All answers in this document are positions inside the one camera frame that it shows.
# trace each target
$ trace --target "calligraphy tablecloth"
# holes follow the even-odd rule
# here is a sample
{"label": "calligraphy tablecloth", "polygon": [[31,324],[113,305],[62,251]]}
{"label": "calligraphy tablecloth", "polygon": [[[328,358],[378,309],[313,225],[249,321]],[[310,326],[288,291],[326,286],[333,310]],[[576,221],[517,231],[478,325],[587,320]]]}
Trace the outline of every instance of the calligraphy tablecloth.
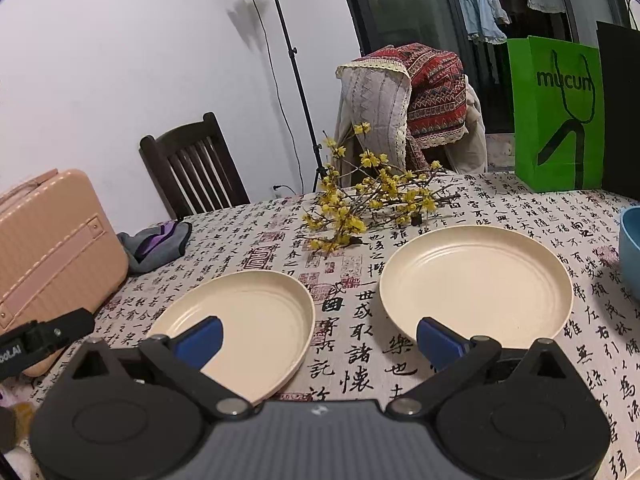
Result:
{"label": "calligraphy tablecloth", "polygon": [[[640,306],[622,282],[616,253],[620,211],[632,203],[601,191],[535,194],[505,173],[439,180],[452,184],[461,198],[441,209],[429,229],[471,223],[516,230],[545,244],[566,266],[574,282],[574,309],[556,341],[609,419],[611,446],[598,477],[623,480],[640,465]],[[302,231],[300,217],[312,199],[192,217],[186,255],[129,279],[98,314],[95,335],[116,348],[133,346],[172,301],[199,284],[243,269],[279,270],[306,285],[318,319],[305,361],[280,397],[375,398],[384,408],[433,374],[378,299],[378,279],[389,256],[426,228],[365,234],[363,245],[325,258],[309,249]],[[265,334],[265,344],[269,337]],[[78,345],[33,385],[31,399],[42,401]]]}

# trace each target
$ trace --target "dark brown chair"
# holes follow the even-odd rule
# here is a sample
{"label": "dark brown chair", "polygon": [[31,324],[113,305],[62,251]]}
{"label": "dark brown chair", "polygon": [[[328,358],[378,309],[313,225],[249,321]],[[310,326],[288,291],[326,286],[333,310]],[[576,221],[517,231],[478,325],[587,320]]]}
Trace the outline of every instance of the dark brown chair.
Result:
{"label": "dark brown chair", "polygon": [[178,126],[157,139],[146,136],[140,150],[179,219],[249,203],[212,112],[201,123]]}

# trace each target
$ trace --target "light stand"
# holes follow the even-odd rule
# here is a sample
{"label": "light stand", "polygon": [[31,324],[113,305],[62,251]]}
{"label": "light stand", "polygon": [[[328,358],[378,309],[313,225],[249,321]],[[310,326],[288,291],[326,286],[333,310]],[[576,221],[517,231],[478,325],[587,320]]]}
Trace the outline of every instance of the light stand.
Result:
{"label": "light stand", "polygon": [[314,132],[314,126],[311,122],[311,115],[309,114],[309,107],[306,104],[305,90],[302,88],[302,81],[300,80],[300,72],[298,71],[298,64],[296,63],[296,54],[298,50],[291,46],[291,40],[289,39],[289,32],[287,31],[287,24],[284,22],[284,16],[282,15],[282,8],[280,7],[280,0],[274,0],[276,2],[276,8],[278,9],[278,16],[280,17],[280,24],[282,25],[282,31],[284,32],[284,39],[287,41],[287,48],[289,49],[289,59],[291,60],[291,66],[293,67],[293,73],[296,76],[296,83],[298,84],[298,92],[300,92],[300,101],[302,101],[302,107],[305,111],[306,126],[309,128],[309,135],[311,136],[311,143],[314,148],[314,155],[316,156],[316,177],[314,179],[314,192],[318,188],[318,178],[323,178],[327,175],[326,168],[322,164],[322,158],[320,157],[320,148],[322,146],[318,144],[316,139],[316,133]]}

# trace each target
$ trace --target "beige plate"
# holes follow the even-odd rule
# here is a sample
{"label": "beige plate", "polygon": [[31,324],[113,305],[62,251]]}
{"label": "beige plate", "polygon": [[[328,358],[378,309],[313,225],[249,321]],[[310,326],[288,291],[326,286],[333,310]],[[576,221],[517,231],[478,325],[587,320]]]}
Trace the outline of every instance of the beige plate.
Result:
{"label": "beige plate", "polygon": [[204,283],[172,303],[148,332],[174,337],[207,316],[222,321],[222,348],[202,372],[252,404],[271,397],[298,370],[316,310],[298,280],[246,270]]}
{"label": "beige plate", "polygon": [[545,246],[514,231],[456,226],[428,232],[390,258],[380,298],[392,321],[415,341],[433,317],[470,338],[491,336],[504,348],[553,338],[571,314],[573,289]]}

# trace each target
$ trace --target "purple and gray cloth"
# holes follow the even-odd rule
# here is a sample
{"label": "purple and gray cloth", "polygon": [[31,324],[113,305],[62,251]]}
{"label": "purple and gray cloth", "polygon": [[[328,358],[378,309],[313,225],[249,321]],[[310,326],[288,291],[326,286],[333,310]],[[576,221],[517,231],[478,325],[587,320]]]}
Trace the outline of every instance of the purple and gray cloth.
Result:
{"label": "purple and gray cloth", "polygon": [[129,273],[145,274],[184,256],[190,235],[190,223],[172,220],[134,236],[118,233],[118,240],[129,258]]}

